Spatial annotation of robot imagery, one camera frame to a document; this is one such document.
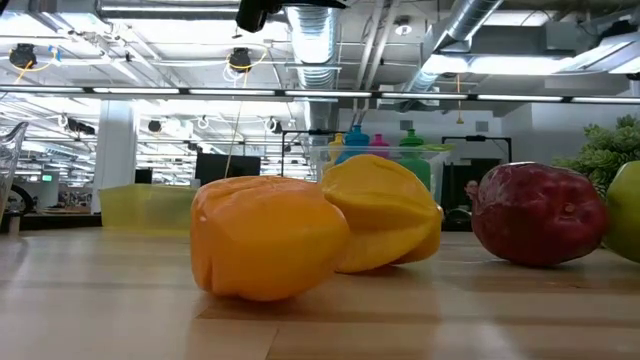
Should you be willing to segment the white pillar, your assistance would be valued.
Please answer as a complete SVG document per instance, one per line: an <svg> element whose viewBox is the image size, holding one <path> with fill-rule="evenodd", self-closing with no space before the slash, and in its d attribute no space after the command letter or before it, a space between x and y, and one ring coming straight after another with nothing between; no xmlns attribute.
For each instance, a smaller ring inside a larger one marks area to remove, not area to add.
<svg viewBox="0 0 640 360"><path fill-rule="evenodd" d="M91 212L99 213L99 191L134 183L139 117L132 102L103 100L97 131Z"/></svg>

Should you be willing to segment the green squeeze bottle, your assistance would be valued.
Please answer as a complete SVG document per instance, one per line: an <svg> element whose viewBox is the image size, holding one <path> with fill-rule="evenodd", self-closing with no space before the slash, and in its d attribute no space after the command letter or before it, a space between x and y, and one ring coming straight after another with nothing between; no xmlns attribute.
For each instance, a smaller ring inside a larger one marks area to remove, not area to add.
<svg viewBox="0 0 640 360"><path fill-rule="evenodd" d="M431 189L431 166L428 161L423 158L422 150L419 149L425 144L423 138L416 135L414 129L407 131L407 136L400 140L399 146L402 148L411 148L411 151L401 152L401 158L398 163L411 172L424 184Z"/></svg>

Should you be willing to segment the yellow green fruit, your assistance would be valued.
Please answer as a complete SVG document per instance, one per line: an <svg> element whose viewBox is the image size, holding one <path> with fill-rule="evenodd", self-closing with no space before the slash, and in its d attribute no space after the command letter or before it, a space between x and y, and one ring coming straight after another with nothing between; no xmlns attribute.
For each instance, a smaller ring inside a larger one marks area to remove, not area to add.
<svg viewBox="0 0 640 360"><path fill-rule="evenodd" d="M624 164L607 191L609 215L604 245L640 263L640 160Z"/></svg>

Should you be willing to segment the dark red pomegranate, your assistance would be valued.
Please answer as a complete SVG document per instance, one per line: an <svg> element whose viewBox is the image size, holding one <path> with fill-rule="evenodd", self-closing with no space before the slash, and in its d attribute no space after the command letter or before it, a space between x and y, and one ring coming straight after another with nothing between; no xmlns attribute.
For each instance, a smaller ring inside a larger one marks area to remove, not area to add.
<svg viewBox="0 0 640 360"><path fill-rule="evenodd" d="M492 168L471 194L471 224L481 245L513 264L550 267L597 249L607 208L584 175L536 162Z"/></svg>

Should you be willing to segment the yellow starfruit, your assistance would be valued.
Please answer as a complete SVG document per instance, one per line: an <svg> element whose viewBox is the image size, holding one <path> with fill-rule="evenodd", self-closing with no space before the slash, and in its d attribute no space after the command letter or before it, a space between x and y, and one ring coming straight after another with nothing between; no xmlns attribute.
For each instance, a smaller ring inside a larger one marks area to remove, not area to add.
<svg viewBox="0 0 640 360"><path fill-rule="evenodd" d="M320 186L351 231L339 273L419 262L439 250L441 208L402 165L376 155L356 155L331 167Z"/></svg>

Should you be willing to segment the yellow translucent plastic bin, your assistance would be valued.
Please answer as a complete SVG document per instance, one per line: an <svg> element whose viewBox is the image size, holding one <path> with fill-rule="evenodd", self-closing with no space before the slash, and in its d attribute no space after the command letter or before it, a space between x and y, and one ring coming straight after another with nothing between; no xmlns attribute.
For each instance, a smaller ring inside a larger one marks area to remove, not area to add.
<svg viewBox="0 0 640 360"><path fill-rule="evenodd" d="M131 184L99 191L102 225L118 231L187 235L196 190Z"/></svg>

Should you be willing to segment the blue squeeze bottle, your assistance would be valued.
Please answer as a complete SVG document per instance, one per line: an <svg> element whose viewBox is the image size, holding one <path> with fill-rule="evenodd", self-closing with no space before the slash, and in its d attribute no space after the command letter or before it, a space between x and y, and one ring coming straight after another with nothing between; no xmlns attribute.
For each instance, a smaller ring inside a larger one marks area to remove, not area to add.
<svg viewBox="0 0 640 360"><path fill-rule="evenodd" d="M345 136L343 151L336 159L335 164L341 164L353 156L363 154L369 142L370 137L362 131L361 126L354 125Z"/></svg>

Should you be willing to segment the yellow orange mango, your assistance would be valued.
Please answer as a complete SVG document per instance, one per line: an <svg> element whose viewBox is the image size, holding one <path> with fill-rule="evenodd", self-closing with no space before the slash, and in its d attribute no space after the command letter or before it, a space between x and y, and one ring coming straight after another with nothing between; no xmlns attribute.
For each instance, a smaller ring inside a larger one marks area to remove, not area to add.
<svg viewBox="0 0 640 360"><path fill-rule="evenodd" d="M244 176L201 187L191 205L191 269L216 296L276 301L325 281L343 259L350 230L320 187Z"/></svg>

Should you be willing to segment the pink squeeze bottle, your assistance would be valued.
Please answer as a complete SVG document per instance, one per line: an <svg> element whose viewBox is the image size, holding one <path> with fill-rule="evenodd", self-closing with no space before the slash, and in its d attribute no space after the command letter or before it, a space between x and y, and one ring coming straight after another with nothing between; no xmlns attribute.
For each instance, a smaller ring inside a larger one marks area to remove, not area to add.
<svg viewBox="0 0 640 360"><path fill-rule="evenodd" d="M388 158L390 156L390 152L387 151L389 144L383 139L383 135L380 133L374 135L373 139L369 143L369 147L373 155L382 158Z"/></svg>

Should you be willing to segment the long ceiling light bar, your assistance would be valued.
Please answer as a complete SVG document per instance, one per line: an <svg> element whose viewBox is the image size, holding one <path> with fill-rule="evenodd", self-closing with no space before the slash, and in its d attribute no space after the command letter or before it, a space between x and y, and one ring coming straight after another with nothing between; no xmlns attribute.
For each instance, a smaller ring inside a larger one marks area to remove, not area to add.
<svg viewBox="0 0 640 360"><path fill-rule="evenodd" d="M438 100L459 102L567 103L598 105L640 105L640 97L574 95L505 95L474 93L404 93L389 91L283 90L255 88L149 88L0 85L0 92L34 96L95 97L123 99L300 99L313 100Z"/></svg>

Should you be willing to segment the clear plastic bin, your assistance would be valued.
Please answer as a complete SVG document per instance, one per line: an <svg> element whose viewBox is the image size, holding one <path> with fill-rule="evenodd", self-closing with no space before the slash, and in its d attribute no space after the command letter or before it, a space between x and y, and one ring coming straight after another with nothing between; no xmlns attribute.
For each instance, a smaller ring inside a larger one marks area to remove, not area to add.
<svg viewBox="0 0 640 360"><path fill-rule="evenodd" d="M0 222L11 191L27 128L27 122L20 122L10 131L0 132Z"/></svg>
<svg viewBox="0 0 640 360"><path fill-rule="evenodd" d="M394 147L394 150L390 151L390 156L386 159L394 161L398 163L398 160L401 158L401 152L398 151L400 146L391 146ZM320 181L322 177L326 174L326 172L330 169L326 167L326 163L329 160L328 155L329 147L327 146L314 146L309 150L309 166L311 168L312 178L316 181ZM363 154L371 153L370 147L364 150ZM431 163L428 160L428 156L425 153L422 153L423 158L429 162L431 166L431 189L429 190L434 199L437 202L440 202L441 198L441 184L442 184L442 175L443 175L443 165L448 161L449 155L444 162Z"/></svg>

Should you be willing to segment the green succulent plant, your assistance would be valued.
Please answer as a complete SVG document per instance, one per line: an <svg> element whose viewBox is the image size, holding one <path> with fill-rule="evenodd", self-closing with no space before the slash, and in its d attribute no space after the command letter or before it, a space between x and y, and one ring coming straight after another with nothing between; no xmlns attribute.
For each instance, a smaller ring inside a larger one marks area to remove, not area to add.
<svg viewBox="0 0 640 360"><path fill-rule="evenodd" d="M619 168L640 160L640 120L633 115L618 117L614 129L590 124L584 128L584 135L587 143L577 155L555 158L552 164L586 176L605 198Z"/></svg>

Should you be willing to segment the yellow squeeze bottle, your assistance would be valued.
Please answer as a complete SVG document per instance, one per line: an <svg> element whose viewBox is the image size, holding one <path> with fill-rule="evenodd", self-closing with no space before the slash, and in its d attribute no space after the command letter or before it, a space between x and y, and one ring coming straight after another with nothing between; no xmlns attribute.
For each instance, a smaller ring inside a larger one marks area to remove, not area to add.
<svg viewBox="0 0 640 360"><path fill-rule="evenodd" d="M344 137L343 133L337 133L334 137L334 140L328 144L329 160L326 163L327 168L333 167L336 163L336 160L342 154L342 147L344 142L343 137Z"/></svg>

